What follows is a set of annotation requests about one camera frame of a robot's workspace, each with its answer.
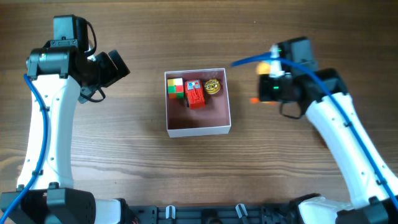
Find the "orange duck toy blue hat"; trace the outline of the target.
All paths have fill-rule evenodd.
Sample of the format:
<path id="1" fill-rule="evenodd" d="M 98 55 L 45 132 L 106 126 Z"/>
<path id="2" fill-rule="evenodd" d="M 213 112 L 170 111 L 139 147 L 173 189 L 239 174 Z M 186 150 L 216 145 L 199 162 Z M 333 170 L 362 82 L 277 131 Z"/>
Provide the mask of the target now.
<path id="1" fill-rule="evenodd" d="M 269 96 L 268 78 L 271 70 L 271 65 L 267 62 L 259 62 L 256 67 L 256 73 L 259 75 L 258 81 L 258 96 L 252 97 L 250 102 L 252 104 L 265 103 L 268 105 L 275 105 L 276 102 L 272 101 Z"/>

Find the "multicolour puzzle cube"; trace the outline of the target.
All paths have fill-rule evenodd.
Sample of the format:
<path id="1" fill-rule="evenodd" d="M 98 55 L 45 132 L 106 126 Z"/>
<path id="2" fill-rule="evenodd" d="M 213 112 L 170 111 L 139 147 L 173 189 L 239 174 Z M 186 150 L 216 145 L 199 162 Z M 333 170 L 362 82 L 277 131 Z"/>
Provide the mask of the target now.
<path id="1" fill-rule="evenodd" d="M 167 95 L 170 99 L 184 98 L 183 78 L 171 78 L 167 80 Z"/>

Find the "yellow round gear toy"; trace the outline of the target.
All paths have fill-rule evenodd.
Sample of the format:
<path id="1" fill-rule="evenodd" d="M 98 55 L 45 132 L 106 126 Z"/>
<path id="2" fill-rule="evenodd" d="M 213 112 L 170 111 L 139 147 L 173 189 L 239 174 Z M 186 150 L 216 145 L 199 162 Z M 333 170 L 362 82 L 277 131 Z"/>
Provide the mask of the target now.
<path id="1" fill-rule="evenodd" d="M 209 95 L 214 95 L 220 91 L 221 84 L 217 79 L 211 79 L 205 82 L 204 88 Z"/>

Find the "red toy fire truck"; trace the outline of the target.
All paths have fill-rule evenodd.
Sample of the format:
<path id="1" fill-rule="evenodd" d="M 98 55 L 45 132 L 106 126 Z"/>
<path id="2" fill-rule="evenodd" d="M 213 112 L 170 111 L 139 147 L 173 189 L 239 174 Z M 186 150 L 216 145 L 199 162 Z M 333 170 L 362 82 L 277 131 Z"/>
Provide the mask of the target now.
<path id="1" fill-rule="evenodd" d="M 184 83 L 187 105 L 191 110 L 205 107 L 203 87 L 199 80 L 189 80 Z"/>

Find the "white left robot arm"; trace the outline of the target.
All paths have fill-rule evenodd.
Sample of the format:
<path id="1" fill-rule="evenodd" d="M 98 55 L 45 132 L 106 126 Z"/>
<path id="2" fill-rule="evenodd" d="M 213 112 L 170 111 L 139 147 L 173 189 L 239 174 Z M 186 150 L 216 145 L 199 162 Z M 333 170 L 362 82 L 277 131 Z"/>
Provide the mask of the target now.
<path id="1" fill-rule="evenodd" d="M 97 52 L 93 26 L 55 16 L 53 39 L 31 51 L 24 80 L 32 93 L 27 154 L 16 190 L 1 194 L 1 221 L 137 223 L 122 198 L 101 200 L 73 186 L 71 143 L 77 103 L 129 74 L 116 50 Z"/>

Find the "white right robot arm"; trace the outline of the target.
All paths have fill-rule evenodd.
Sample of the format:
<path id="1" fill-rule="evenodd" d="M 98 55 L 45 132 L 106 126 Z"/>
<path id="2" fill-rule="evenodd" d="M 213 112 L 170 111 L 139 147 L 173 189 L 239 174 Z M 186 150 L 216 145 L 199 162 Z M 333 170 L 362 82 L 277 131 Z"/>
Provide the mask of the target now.
<path id="1" fill-rule="evenodd" d="M 309 195 L 290 203 L 297 223 L 396 223 L 397 176 L 361 124 L 339 73 L 320 69 L 308 38 L 274 44 L 253 57 L 259 101 L 296 103 L 323 138 L 348 188 L 348 203 Z"/>

